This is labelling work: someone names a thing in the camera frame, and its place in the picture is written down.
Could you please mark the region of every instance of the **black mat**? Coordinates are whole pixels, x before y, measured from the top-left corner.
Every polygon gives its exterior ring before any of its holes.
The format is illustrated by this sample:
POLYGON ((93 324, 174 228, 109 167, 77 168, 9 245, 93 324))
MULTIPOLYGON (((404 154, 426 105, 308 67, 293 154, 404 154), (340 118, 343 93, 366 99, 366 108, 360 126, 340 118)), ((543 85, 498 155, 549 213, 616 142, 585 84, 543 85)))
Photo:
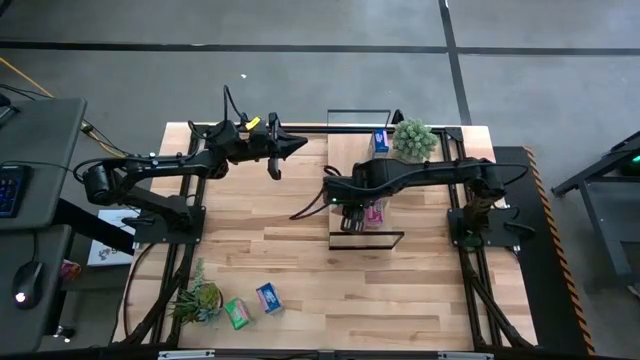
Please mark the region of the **black mat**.
MULTIPOLYGON (((523 147, 495 147, 494 151, 498 163, 532 166, 524 178, 507 186, 506 200, 512 207, 520 207, 516 222, 537 231, 535 238, 522 244, 520 268, 538 344, 553 352, 576 355, 593 353, 591 337, 558 239, 549 202, 537 178, 535 159, 523 147)), ((517 175, 520 169, 504 168, 502 171, 503 179, 509 179, 517 175)))

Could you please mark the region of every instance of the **wooden table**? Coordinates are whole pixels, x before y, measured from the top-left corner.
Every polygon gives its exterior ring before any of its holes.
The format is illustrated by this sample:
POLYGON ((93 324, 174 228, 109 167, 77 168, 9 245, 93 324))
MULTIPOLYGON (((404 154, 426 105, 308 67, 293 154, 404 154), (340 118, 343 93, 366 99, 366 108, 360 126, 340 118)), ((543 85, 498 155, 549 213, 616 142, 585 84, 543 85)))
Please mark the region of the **wooden table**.
MULTIPOLYGON (((495 160, 487 127, 464 126, 462 131, 468 156, 495 160)), ((328 159, 350 174, 353 162, 340 163, 330 144, 358 144, 369 137, 308 135, 309 143, 280 163, 280 181, 270 179, 261 161, 231 166, 226 178, 207 183, 205 234, 194 259, 205 259, 206 280, 215 281, 226 299, 243 298, 256 322, 234 331, 223 314, 211 325, 186 325, 181 348, 473 348, 459 257, 449 244, 446 211, 451 205, 445 186, 405 189, 394 197, 394 229, 406 232, 394 250, 329 251, 328 210, 300 221, 288 219, 318 193, 328 159), (255 289, 267 282, 285 303, 280 315, 260 309, 255 289)), ((169 123, 160 153, 185 152, 188 143, 187 125, 169 123)), ((441 151, 431 160, 442 160, 441 151)), ((178 177, 155 179, 152 191, 177 194, 179 187, 178 177)), ((157 298, 166 252, 167 246, 157 245, 133 281, 132 328, 157 298)), ((524 338, 536 343, 518 262, 504 249, 487 248, 486 253, 497 303, 524 338)), ((479 308, 489 340, 486 311, 479 308)), ((165 321, 163 338, 170 322, 165 321)), ((120 323, 114 341, 122 338, 120 323)))

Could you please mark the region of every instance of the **orange striped tape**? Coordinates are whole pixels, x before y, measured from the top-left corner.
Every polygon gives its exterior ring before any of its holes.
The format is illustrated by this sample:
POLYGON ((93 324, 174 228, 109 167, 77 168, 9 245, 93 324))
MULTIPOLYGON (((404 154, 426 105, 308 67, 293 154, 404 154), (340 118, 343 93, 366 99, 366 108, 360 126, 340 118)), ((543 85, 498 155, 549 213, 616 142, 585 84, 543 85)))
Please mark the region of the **orange striped tape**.
POLYGON ((567 263, 567 258, 564 255, 564 249, 562 248, 562 243, 560 243, 560 236, 558 235, 558 229, 556 227, 555 220, 553 219, 553 214, 551 213, 551 204, 547 199, 547 195, 544 191, 544 186, 542 186, 542 180, 540 179, 540 172, 536 166, 536 160, 533 156, 533 151, 524 147, 524 150, 527 152, 527 156, 529 157, 529 165, 531 166, 531 174, 533 175, 533 179, 536 183, 536 188, 538 189, 538 193, 540 194, 540 200, 542 202, 542 207, 544 208, 544 213, 547 218, 547 224, 549 225, 549 230, 551 231, 551 238, 553 239, 553 244, 556 247, 556 254, 558 255, 558 262, 562 267, 562 271, 564 272, 565 282, 567 284, 567 289, 569 290, 571 301, 573 302, 573 310, 576 313, 576 317, 578 318, 578 324, 582 329, 582 335, 584 338, 585 345, 587 347, 587 351, 589 355, 595 355, 596 350, 593 347, 593 341, 591 341, 591 334, 589 333, 589 328, 587 327, 587 320, 584 317, 584 313, 582 312, 582 305, 580 304, 580 299, 578 298, 578 292, 576 291, 575 281, 573 281, 573 277, 571 276, 571 271, 569 271, 569 264, 567 263))

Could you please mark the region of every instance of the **gray floor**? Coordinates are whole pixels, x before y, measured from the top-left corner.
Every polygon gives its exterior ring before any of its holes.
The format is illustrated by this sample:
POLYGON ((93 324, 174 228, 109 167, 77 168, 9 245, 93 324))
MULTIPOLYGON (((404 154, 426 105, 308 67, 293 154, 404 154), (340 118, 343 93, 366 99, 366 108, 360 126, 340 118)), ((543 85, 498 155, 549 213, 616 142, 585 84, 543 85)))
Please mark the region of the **gray floor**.
MULTIPOLYGON (((640 47, 640 3, 633 0, 449 0, 449 6, 459 46, 640 47)), ((0 20, 0 37, 445 44, 437 0, 23 0, 0 20)), ((168 121, 219 120, 223 84, 251 115, 277 111, 283 121, 325 121, 328 108, 401 108, 428 123, 460 123, 447 55, 2 50, 0 56, 58 97, 86 98, 87 119, 132 152, 156 150, 168 121)), ((638 130, 638 60, 461 56, 460 62, 473 123, 488 125, 495 145, 532 147, 549 188, 638 130)), ((29 87, 1 66, 0 79, 29 87)), ((101 155, 83 137, 73 161, 101 155)), ((96 210, 71 181, 64 195, 96 210)), ((596 265, 602 247, 582 200, 570 193, 552 205, 597 352, 640 357, 637 299, 625 290, 584 290, 608 269, 596 265)), ((77 323, 76 341, 43 348, 105 344, 121 291, 76 299, 67 314, 77 323), (92 313, 89 303, 110 310, 92 313)))

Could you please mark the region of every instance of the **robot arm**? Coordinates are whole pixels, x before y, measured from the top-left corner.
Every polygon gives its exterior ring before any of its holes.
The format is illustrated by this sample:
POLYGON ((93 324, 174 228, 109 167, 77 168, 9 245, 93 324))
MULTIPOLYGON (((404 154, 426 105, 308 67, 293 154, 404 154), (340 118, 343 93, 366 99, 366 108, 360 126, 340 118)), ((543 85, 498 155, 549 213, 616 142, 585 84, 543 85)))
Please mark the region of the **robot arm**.
POLYGON ((139 188, 136 183, 146 178, 184 175, 222 179, 229 170, 229 163, 263 158, 269 159, 267 171, 271 177, 279 180, 278 160, 286 159, 307 143, 304 137, 285 133, 276 113, 269 114, 268 126, 259 118, 250 123, 243 121, 238 127, 226 120, 209 127, 204 134, 194 133, 194 136, 205 140, 204 151, 186 156, 178 153, 175 156, 106 159, 89 167, 82 175, 89 202, 138 207, 160 215, 168 229, 184 230, 192 223, 184 197, 164 197, 139 188), (247 139, 240 137, 243 130, 249 134, 247 139))
POLYGON ((325 204, 343 205, 342 231, 364 229, 364 209, 376 200, 406 187, 465 184, 473 199, 464 207, 466 226, 480 231, 488 226, 487 213, 505 195, 493 163, 466 158, 453 162, 406 164, 396 159, 372 159, 353 166, 352 176, 325 176, 325 204))

